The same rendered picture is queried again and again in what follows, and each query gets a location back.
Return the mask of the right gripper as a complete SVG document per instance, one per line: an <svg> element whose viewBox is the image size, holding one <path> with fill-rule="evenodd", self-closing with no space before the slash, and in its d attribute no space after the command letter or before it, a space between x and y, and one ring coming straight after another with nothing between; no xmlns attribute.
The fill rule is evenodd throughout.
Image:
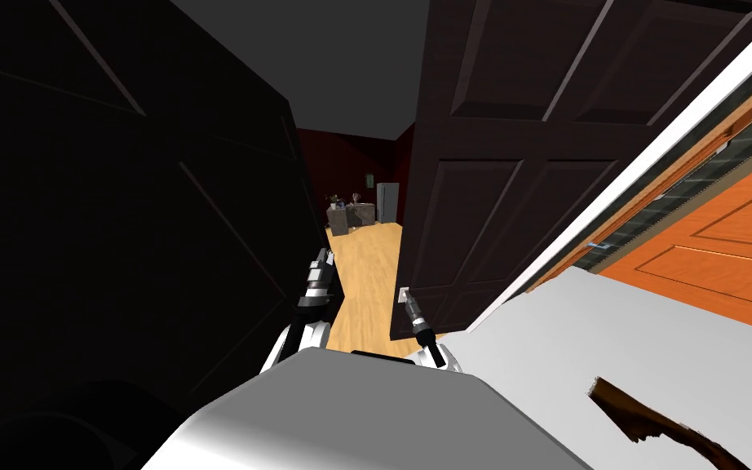
<svg viewBox="0 0 752 470"><path fill-rule="evenodd" d="M418 302L409 293L408 287L402 287L399 289L398 303L404 306L405 312L409 318L420 318L422 316Z"/></svg>

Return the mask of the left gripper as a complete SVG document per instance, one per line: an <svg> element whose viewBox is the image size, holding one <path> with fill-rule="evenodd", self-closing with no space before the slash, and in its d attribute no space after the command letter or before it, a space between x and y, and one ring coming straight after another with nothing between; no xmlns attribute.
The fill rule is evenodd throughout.
<svg viewBox="0 0 752 470"><path fill-rule="evenodd" d="M317 259L310 264L307 292L326 292L330 288L335 273L334 252L320 248Z"/></svg>

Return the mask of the grey table with ornaments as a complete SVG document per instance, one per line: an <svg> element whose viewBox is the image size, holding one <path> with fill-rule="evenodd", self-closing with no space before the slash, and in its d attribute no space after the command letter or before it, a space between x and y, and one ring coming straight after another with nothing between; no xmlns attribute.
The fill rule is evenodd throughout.
<svg viewBox="0 0 752 470"><path fill-rule="evenodd" d="M362 202L359 193L353 193L350 202L337 195L328 196L326 200L330 204L326 214L328 227L333 237L347 235L351 228L376 223L377 207L373 203Z"/></svg>

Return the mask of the grey refrigerator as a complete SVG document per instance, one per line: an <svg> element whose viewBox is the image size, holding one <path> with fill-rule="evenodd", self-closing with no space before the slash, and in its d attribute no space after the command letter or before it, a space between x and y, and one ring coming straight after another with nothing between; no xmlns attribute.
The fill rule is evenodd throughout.
<svg viewBox="0 0 752 470"><path fill-rule="evenodd" d="M377 184L377 211L380 224L397 223L399 183Z"/></svg>

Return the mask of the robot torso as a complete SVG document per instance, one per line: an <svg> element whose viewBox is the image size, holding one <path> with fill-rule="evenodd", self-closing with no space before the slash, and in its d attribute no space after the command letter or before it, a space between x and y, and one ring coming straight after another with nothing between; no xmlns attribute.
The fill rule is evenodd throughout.
<svg viewBox="0 0 752 470"><path fill-rule="evenodd" d="M473 375L306 348L183 422L142 470L592 470Z"/></svg>

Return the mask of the dark brown panelled door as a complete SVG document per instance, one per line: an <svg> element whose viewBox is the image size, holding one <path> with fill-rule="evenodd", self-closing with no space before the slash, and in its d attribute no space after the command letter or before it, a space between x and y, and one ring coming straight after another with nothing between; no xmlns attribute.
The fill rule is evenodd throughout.
<svg viewBox="0 0 752 470"><path fill-rule="evenodd" d="M752 41L752 0L431 0L397 289L469 328Z"/></svg>

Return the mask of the black panelled door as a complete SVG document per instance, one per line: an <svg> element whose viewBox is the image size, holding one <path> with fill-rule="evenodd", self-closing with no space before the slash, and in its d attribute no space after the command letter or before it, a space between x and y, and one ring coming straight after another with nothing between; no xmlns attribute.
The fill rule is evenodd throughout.
<svg viewBox="0 0 752 470"><path fill-rule="evenodd" d="M173 0L0 0L0 470L142 470L327 244L290 103Z"/></svg>

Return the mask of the dark brown curved bar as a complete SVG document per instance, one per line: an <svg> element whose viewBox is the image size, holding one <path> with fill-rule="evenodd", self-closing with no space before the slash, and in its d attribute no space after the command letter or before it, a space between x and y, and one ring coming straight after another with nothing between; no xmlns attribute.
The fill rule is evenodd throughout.
<svg viewBox="0 0 752 470"><path fill-rule="evenodd" d="M634 443L666 436L695 450L717 470L750 470L720 444L636 401L604 378L595 378L587 396Z"/></svg>

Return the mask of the orange panelled door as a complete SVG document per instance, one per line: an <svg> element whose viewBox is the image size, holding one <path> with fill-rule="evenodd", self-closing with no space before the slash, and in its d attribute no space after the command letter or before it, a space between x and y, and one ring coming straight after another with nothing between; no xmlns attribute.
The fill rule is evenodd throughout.
<svg viewBox="0 0 752 470"><path fill-rule="evenodd" d="M752 326L752 173L601 273Z"/></svg>

